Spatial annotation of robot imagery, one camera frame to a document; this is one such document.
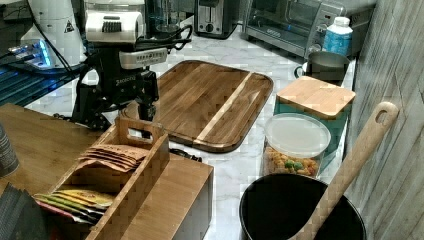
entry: wooden spoon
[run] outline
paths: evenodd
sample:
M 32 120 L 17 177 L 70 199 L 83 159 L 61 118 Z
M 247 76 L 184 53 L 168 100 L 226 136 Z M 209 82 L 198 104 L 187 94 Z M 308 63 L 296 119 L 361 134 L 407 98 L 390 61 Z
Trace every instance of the wooden spoon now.
M 325 190 L 308 222 L 290 240 L 311 240 L 333 211 L 352 180 L 374 152 L 398 115 L 398 108 L 389 102 L 379 103 L 355 141 L 352 151 L 343 160 Z

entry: white bottle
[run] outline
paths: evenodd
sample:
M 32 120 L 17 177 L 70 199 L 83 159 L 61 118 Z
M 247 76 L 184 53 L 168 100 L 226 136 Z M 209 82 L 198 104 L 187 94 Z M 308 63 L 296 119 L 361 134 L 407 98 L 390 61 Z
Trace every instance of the white bottle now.
M 349 18 L 336 17 L 334 23 L 327 28 L 324 38 L 323 51 L 334 52 L 347 56 L 352 42 L 352 28 L 349 27 Z

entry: toaster oven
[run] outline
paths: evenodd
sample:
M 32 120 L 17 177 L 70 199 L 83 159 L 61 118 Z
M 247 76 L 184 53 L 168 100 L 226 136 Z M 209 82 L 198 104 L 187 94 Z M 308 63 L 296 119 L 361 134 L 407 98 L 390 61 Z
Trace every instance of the toaster oven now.
M 364 42 L 375 0 L 249 0 L 244 18 L 246 38 L 257 38 L 307 58 L 321 51 L 325 32 L 338 16 L 348 17 L 353 29 L 349 55 Z

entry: countertop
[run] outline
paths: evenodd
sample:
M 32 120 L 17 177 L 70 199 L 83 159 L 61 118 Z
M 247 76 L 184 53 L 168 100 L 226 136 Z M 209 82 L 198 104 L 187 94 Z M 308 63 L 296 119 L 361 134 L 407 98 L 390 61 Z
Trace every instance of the countertop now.
M 184 60 L 203 60 L 224 66 L 239 68 L 267 75 L 274 81 L 274 89 L 258 118 L 252 125 L 239 148 L 225 154 L 208 153 L 174 142 L 172 148 L 180 148 L 190 154 L 200 156 L 203 162 L 215 168 L 213 215 L 205 240 L 225 240 L 240 238 L 239 203 L 244 190 L 259 178 L 260 163 L 264 145 L 264 124 L 273 115 L 276 93 L 295 80 L 294 69 L 303 59 L 287 52 L 272 48 L 261 42 L 248 42 L 241 38 L 241 26 L 227 40 L 192 37 L 192 42 L 181 51 L 173 50 L 166 63 L 151 66 L 160 77 L 168 69 Z M 352 87 L 355 61 L 352 61 L 342 86 Z M 26 108 L 53 115 L 72 115 L 75 101 L 76 80 L 62 86 L 50 94 L 34 101 Z M 108 118 L 113 119 L 117 113 Z M 329 183 L 341 163 L 341 151 L 319 176 Z

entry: light wood stripe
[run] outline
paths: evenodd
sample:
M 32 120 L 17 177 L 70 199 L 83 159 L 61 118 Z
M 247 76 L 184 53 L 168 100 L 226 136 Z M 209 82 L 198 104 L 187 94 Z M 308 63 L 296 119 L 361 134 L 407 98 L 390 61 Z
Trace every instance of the light wood stripe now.
M 215 126 L 215 124 L 222 118 L 222 116 L 228 111 L 228 109 L 230 109 L 230 107 L 233 104 L 234 100 L 237 98 L 237 96 L 241 93 L 241 91 L 243 90 L 243 88 L 246 86 L 246 82 L 249 80 L 249 78 L 251 76 L 252 76 L 252 72 L 249 72 L 249 74 L 247 74 L 247 76 L 243 79 L 243 81 L 236 88 L 236 90 L 231 94 L 231 96 L 224 103 L 224 105 L 222 105 L 222 107 L 215 114 L 215 116 L 213 116 L 213 118 L 209 121 L 208 125 L 206 125 L 206 127 L 199 134 L 199 136 L 197 136 L 197 138 L 196 138 L 196 140 L 194 140 L 194 142 L 199 143 L 199 141 L 205 140 L 205 137 L 212 130 L 212 128 Z

